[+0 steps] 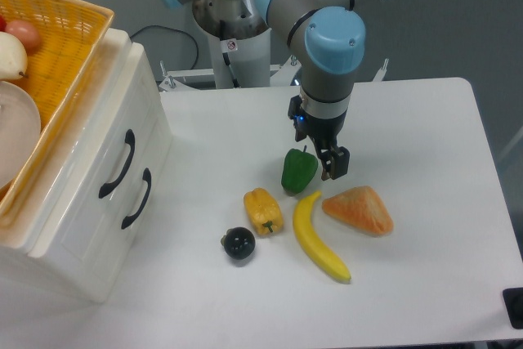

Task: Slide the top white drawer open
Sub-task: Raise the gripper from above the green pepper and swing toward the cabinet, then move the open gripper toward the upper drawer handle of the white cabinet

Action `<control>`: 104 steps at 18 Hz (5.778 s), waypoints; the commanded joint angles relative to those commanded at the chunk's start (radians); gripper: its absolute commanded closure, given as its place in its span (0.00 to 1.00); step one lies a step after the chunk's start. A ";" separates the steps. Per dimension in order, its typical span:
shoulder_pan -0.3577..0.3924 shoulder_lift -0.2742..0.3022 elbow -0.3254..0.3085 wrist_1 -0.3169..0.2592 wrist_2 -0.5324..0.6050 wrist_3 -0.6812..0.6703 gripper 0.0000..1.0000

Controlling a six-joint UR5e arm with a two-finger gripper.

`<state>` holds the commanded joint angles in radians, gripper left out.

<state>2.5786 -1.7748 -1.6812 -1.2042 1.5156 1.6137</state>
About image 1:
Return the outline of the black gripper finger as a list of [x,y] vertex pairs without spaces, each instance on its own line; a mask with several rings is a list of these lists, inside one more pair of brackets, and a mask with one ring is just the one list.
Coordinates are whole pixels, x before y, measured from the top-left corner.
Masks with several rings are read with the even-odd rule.
[[322,164],[322,173],[321,180],[327,181],[331,178],[330,169],[331,169],[331,154],[330,150],[320,150],[319,160]]
[[350,151],[344,146],[333,146],[330,149],[329,175],[332,180],[343,177],[348,172]]

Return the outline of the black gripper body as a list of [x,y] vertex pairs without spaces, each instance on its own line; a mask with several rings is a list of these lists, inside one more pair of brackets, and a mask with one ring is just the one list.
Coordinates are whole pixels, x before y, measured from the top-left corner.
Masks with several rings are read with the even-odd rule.
[[305,100],[300,96],[290,99],[288,117],[293,121],[295,141],[299,142],[309,137],[320,153],[323,150],[339,150],[337,135],[342,130],[346,113],[331,119],[322,119],[305,111]]

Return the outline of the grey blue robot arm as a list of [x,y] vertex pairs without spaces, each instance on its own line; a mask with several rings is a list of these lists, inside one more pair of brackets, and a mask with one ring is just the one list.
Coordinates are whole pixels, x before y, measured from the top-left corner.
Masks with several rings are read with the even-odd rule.
[[310,138],[324,179],[348,170],[348,149],[337,143],[364,58],[366,28],[356,8],[380,0],[163,0],[191,5],[208,36],[218,87],[268,83],[269,33],[286,43],[301,66],[301,91],[289,103],[295,138]]

